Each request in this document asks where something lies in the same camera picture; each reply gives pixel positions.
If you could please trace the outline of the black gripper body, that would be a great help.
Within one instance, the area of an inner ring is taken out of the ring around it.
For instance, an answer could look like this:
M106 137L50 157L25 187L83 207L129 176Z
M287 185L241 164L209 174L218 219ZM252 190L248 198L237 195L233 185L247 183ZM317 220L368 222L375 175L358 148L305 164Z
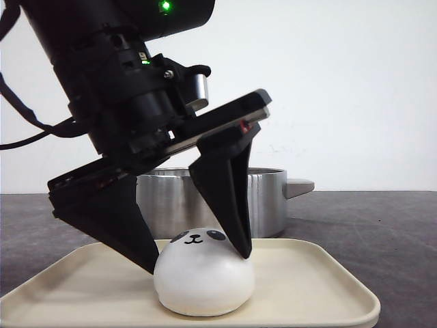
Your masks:
M233 126L250 127L268 116L267 91L255 90L209 113L185 105L185 66L134 51L64 51L53 56L76 125L87 133L101 159L49 182L104 182L143 174L170 156L196 147L202 137Z

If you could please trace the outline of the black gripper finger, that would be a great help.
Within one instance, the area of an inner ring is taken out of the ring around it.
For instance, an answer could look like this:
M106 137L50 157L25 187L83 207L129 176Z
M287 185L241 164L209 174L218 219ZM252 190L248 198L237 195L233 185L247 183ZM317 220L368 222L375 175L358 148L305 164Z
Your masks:
M149 273L159 255L136 203L137 177L54 189L54 216L114 249Z
M202 137L197 142L200 157L188 167L198 192L245 259L252 251L247 200L249 157L259 131L258 124L242 125Z

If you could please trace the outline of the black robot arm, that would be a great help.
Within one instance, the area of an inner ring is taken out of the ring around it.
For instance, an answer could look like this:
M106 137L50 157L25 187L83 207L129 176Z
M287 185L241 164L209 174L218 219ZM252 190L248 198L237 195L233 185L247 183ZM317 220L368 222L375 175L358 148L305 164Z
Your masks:
M244 258L251 143L271 101L255 90L203 115L207 66L151 56L146 42L204 25L213 1L21 1L74 120L100 159L48 183L56 218L148 272L158 249L136 202L137 178L192 147L190 175Z

